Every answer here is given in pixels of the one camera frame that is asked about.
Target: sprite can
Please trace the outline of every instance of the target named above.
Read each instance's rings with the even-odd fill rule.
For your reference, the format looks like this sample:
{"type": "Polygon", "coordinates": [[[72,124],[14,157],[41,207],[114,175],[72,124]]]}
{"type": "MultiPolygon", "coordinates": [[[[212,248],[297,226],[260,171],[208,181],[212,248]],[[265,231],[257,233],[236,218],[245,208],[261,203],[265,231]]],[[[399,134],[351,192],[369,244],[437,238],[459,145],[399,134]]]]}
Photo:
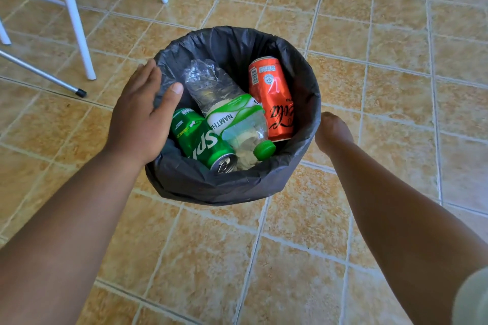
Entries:
{"type": "Polygon", "coordinates": [[[187,157],[202,162],[211,171],[221,174],[236,167],[235,150],[194,110],[180,108],[174,112],[171,132],[187,157]]]}

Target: bottle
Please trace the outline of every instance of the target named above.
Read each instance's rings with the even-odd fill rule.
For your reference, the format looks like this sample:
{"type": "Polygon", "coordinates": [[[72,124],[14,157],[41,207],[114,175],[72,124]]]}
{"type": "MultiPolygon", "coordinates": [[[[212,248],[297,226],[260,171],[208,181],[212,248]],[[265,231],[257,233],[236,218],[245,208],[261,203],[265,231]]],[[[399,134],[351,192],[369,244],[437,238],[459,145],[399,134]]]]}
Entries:
{"type": "Polygon", "coordinates": [[[250,169],[274,154],[263,108],[223,69],[211,60],[193,60],[184,76],[212,130],[236,151],[238,170],[250,169]]]}

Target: forearm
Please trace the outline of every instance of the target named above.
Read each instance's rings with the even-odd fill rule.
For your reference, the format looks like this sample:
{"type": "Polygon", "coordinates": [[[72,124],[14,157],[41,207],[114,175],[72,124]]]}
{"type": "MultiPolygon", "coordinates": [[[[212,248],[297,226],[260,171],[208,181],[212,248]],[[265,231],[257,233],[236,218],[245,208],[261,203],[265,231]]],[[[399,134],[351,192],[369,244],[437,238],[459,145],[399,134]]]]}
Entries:
{"type": "Polygon", "coordinates": [[[448,211],[357,145],[330,157],[359,230],[414,323],[449,323],[462,282],[488,265],[487,245],[448,211]]]}
{"type": "Polygon", "coordinates": [[[4,323],[75,323],[140,167],[100,153],[0,251],[4,323]]]}

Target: person's left hand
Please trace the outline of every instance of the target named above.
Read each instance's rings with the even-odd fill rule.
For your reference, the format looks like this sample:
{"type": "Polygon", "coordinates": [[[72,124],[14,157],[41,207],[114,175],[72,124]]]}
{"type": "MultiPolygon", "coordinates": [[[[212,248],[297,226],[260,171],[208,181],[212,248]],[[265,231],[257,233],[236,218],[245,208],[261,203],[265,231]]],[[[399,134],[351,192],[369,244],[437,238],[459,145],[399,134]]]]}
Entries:
{"type": "Polygon", "coordinates": [[[153,107],[161,85],[161,70],[154,59],[136,69],[120,95],[112,113],[104,151],[124,157],[138,167],[153,161],[161,152],[169,133],[183,85],[175,83],[164,94],[161,105],[153,107]]]}

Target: black garbage bag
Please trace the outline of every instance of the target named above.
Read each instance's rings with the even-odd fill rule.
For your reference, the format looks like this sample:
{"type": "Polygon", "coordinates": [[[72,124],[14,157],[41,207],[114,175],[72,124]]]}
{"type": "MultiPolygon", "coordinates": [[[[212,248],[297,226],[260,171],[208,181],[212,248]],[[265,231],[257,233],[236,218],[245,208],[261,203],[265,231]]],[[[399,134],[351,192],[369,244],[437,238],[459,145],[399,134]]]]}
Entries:
{"type": "MultiPolygon", "coordinates": [[[[294,103],[295,134],[279,142],[269,160],[247,171],[215,175],[203,163],[186,158],[170,134],[161,154],[146,165],[146,175],[167,199],[206,205],[232,205],[266,198],[283,190],[308,149],[320,124],[321,99],[312,68],[288,41],[252,28],[220,26],[188,33],[160,51],[156,63],[165,76],[185,85],[183,70],[192,59],[211,59],[249,92],[248,67],[257,58],[272,56],[282,66],[294,103]]],[[[185,90],[178,108],[202,113],[185,90]]]]}

